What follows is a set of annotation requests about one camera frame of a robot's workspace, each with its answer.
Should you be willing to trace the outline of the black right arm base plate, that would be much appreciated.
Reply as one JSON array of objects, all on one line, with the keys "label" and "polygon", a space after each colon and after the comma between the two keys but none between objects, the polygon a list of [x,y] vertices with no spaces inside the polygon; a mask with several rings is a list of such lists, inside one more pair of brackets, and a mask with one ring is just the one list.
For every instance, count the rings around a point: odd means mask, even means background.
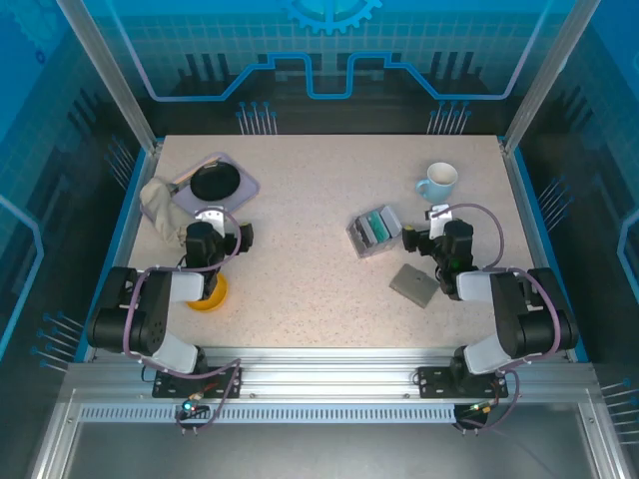
[{"label": "black right arm base plate", "polygon": [[473,375],[451,367],[419,367],[413,382],[421,399],[502,399],[508,396],[504,379],[494,373]]}]

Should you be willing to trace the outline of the light blue mug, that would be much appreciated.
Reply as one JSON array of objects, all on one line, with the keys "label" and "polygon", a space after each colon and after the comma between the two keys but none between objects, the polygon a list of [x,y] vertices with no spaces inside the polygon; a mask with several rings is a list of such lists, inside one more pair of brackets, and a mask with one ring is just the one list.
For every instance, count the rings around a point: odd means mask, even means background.
[{"label": "light blue mug", "polygon": [[415,191],[431,204],[445,203],[458,180],[454,166],[445,162],[430,165],[423,180],[415,184]]}]

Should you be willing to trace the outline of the wooden stick utensil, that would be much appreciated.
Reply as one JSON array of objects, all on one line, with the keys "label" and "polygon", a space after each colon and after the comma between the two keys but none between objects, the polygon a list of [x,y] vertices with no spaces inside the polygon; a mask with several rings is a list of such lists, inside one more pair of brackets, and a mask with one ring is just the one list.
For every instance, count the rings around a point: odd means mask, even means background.
[{"label": "wooden stick utensil", "polygon": [[176,176],[173,179],[173,183],[174,184],[179,184],[181,182],[187,181],[189,178],[191,178],[195,172],[205,166],[214,164],[215,162],[217,162],[219,159],[221,158],[220,155],[212,155],[208,158],[203,159],[202,161],[200,161],[198,164],[194,165],[193,167],[191,167],[190,169],[187,169],[186,171],[182,172],[181,174],[179,174],[178,176]]}]

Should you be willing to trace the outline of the black plate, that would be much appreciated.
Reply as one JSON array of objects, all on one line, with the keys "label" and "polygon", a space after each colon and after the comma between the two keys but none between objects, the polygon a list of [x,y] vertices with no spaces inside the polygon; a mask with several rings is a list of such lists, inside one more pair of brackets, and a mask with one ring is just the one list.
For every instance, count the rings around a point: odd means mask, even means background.
[{"label": "black plate", "polygon": [[239,170],[226,162],[214,162],[198,168],[190,180],[193,195],[201,201],[215,202],[230,197],[239,187]]}]

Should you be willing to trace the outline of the grey card holder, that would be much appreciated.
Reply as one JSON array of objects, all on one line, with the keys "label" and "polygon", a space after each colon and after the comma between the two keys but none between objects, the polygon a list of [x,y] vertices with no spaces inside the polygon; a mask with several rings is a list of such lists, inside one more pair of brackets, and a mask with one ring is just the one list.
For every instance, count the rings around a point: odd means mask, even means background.
[{"label": "grey card holder", "polygon": [[424,271],[405,263],[389,287],[421,308],[426,308],[439,290],[439,283]]}]

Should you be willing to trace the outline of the blue table edge strip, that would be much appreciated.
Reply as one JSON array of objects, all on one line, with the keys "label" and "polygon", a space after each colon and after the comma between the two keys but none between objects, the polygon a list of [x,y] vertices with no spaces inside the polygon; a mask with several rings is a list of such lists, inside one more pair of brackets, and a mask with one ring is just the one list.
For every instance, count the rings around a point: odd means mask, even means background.
[{"label": "blue table edge strip", "polygon": [[559,221],[565,218],[567,207],[572,201],[569,194],[570,188],[565,185],[565,176],[560,175],[559,177],[552,176],[543,188],[537,191],[533,186],[532,177],[519,148],[515,149],[514,161],[537,228],[542,258],[555,273],[568,306],[572,309],[572,303],[550,237],[551,229],[558,226]]},{"label": "blue table edge strip", "polygon": [[85,362],[91,355],[91,346],[88,343],[86,333],[88,332],[90,319],[96,309],[98,299],[111,267],[119,265],[122,261],[126,262],[130,257],[133,241],[135,240],[137,227],[139,226],[141,217],[138,200],[139,190],[152,160],[153,155],[146,153],[144,150],[141,150],[138,154],[134,171],[126,189],[123,203],[104,259],[103,267],[96,284],[96,289],[89,306],[85,321],[85,328],[80,338],[79,345],[76,348],[74,356],[75,363]]}]

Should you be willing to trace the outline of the lavender tray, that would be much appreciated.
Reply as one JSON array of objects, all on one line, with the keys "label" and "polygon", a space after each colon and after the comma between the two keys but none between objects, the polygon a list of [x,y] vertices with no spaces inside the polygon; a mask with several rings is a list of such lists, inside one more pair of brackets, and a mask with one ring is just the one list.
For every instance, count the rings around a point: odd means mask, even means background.
[{"label": "lavender tray", "polygon": [[190,180],[174,184],[169,182],[169,189],[173,202],[182,208],[185,212],[195,215],[200,210],[216,207],[221,208],[229,213],[233,213],[243,206],[246,202],[254,198],[260,191],[260,185],[241,165],[229,157],[225,153],[213,153],[212,155],[220,155],[218,162],[226,162],[235,166],[241,175],[241,182],[238,189],[230,196],[220,201],[206,202],[196,198],[190,189]]}]

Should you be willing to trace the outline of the grey credit card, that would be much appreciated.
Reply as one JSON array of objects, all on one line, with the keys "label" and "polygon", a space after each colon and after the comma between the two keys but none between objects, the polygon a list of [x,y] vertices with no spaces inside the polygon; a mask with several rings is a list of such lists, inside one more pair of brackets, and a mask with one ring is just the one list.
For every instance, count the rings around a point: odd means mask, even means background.
[{"label": "grey credit card", "polygon": [[396,238],[400,235],[402,226],[390,206],[384,206],[380,212],[380,217],[392,238]]}]

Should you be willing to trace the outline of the teal credit card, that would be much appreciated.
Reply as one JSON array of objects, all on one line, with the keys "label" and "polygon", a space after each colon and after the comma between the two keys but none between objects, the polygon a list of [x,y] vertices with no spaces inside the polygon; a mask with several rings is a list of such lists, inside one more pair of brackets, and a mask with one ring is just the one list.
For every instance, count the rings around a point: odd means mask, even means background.
[{"label": "teal credit card", "polygon": [[366,216],[366,220],[374,234],[375,240],[378,243],[386,242],[390,238],[390,233],[388,232],[379,211],[369,212]]}]

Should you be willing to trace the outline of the yellow bowl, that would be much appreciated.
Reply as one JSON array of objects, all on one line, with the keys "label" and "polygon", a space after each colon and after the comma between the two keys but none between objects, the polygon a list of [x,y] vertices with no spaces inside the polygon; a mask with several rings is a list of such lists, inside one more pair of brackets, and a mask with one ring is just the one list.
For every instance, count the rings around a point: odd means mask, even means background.
[{"label": "yellow bowl", "polygon": [[213,289],[213,292],[207,299],[202,299],[199,301],[187,301],[186,305],[195,311],[198,312],[210,312],[220,308],[229,293],[229,283],[226,277],[218,273],[217,274],[217,284]]}]

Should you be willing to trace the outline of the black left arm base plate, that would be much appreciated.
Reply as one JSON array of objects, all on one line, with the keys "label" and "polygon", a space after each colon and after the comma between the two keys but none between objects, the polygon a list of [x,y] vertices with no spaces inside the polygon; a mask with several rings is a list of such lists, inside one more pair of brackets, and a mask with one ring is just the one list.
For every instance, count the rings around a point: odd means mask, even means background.
[{"label": "black left arm base plate", "polygon": [[206,379],[184,379],[164,372],[157,372],[152,397],[157,399],[186,399],[194,393],[202,393],[205,399],[221,399],[233,374],[230,368]]}]

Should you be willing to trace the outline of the aluminium frame post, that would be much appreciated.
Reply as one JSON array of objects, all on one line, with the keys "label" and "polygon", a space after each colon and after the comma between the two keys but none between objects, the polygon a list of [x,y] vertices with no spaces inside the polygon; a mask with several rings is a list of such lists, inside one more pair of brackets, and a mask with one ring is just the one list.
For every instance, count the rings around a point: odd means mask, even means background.
[{"label": "aluminium frame post", "polygon": [[84,0],[56,0],[141,148],[156,153],[158,140]]},{"label": "aluminium frame post", "polygon": [[514,154],[600,2],[601,0],[575,0],[506,131],[502,145],[505,156]]}]

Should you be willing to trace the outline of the metal lower shelf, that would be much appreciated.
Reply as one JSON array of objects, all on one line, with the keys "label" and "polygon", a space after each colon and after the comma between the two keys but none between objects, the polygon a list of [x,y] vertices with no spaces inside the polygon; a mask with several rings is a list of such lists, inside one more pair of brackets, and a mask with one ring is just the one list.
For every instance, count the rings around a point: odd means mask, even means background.
[{"label": "metal lower shelf", "polygon": [[24,479],[621,479],[603,417],[521,405],[497,427],[443,423],[159,422],[57,414]]}]

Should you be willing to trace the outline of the aluminium frame rail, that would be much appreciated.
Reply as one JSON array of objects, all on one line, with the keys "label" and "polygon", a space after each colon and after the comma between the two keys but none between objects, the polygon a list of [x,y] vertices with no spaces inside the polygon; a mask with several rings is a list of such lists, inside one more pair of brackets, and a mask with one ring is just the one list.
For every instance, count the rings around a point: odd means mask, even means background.
[{"label": "aluminium frame rail", "polygon": [[[209,347],[210,364],[234,359],[243,370],[242,403],[415,403],[412,376],[420,366],[448,365],[451,347],[257,348]],[[59,399],[77,403],[147,403],[151,387],[141,366],[124,355],[98,352],[93,361],[69,366]],[[565,354],[517,367],[520,402],[587,403],[602,399],[595,369]]]}]

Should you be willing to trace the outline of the beige cloth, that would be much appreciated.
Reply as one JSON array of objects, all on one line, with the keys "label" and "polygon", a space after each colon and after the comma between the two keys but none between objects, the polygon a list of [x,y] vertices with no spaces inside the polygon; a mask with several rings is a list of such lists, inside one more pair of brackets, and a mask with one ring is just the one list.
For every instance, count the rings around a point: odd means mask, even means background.
[{"label": "beige cloth", "polygon": [[140,190],[141,210],[153,224],[163,242],[170,247],[183,247],[187,228],[195,219],[176,205],[169,185],[158,177],[152,177]]}]

